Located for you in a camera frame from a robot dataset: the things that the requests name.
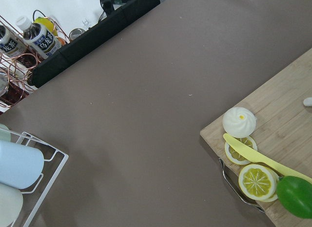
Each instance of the white cup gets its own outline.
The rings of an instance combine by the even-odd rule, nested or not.
[[[31,186],[42,172],[40,150],[0,140],[0,183],[17,189]]]
[[[20,214],[23,195],[18,189],[0,183],[0,227],[11,224]]]

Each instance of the copper wire basket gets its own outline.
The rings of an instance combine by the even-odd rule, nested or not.
[[[52,32],[57,32],[58,36],[56,38],[60,41],[62,45],[66,45],[70,42],[69,37],[66,35],[66,33],[63,31],[63,29],[59,26],[59,24],[50,17],[44,17],[45,19],[48,19],[51,21],[54,25]],[[3,16],[0,15],[0,24],[8,28],[9,30],[13,31],[13,34],[15,37],[20,40],[27,48],[28,53],[24,53],[15,57],[9,58],[3,53],[0,53],[0,76],[5,75],[5,78],[7,79],[7,90],[9,88],[14,88],[18,91],[20,98],[15,99],[15,101],[5,101],[0,96],[0,107],[2,107],[6,111],[10,109],[12,106],[16,105],[19,101],[21,101],[23,98],[37,90],[36,87],[29,85],[27,82],[32,75],[33,69],[43,61],[43,58],[40,57],[40,55],[34,50],[31,49],[27,44],[23,42],[22,33],[17,30],[12,24],[10,24]],[[36,64],[34,64],[31,67],[25,67],[18,59],[21,57],[27,57],[27,56],[33,56],[36,60]]]

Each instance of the white swirl object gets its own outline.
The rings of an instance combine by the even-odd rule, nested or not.
[[[233,107],[223,115],[224,130],[235,138],[246,138],[255,130],[256,117],[243,107]]]

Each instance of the white wire rack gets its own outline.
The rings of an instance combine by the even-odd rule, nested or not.
[[[23,207],[18,218],[10,225],[10,227],[29,227],[52,184],[64,167],[68,155],[27,132],[19,134],[3,128],[0,130],[17,135],[17,144],[40,149],[45,157],[43,171],[37,181],[29,188],[21,190],[24,199]]]

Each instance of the metal handle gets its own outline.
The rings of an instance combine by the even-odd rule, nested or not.
[[[246,203],[246,204],[248,204],[248,205],[250,205],[250,206],[253,206],[253,207],[257,208],[257,209],[258,209],[259,211],[261,211],[262,213],[265,213],[265,210],[264,210],[262,207],[260,207],[258,204],[253,204],[253,203],[250,203],[249,201],[247,201],[247,200],[245,199],[245,197],[243,197],[243,195],[240,194],[241,192],[240,192],[239,190],[236,190],[236,189],[234,188],[235,185],[232,185],[232,181],[231,181],[230,177],[226,174],[226,172],[225,172],[225,170],[224,170],[225,164],[224,164],[224,162],[223,162],[223,160],[222,160],[221,158],[219,158],[219,162],[220,162],[221,167],[222,167],[222,174],[223,174],[223,177],[224,177],[225,181],[227,182],[227,184],[229,184],[229,186],[231,187],[231,189],[232,189],[232,190],[235,192],[235,194],[241,199],[241,201],[243,201],[244,203]]]

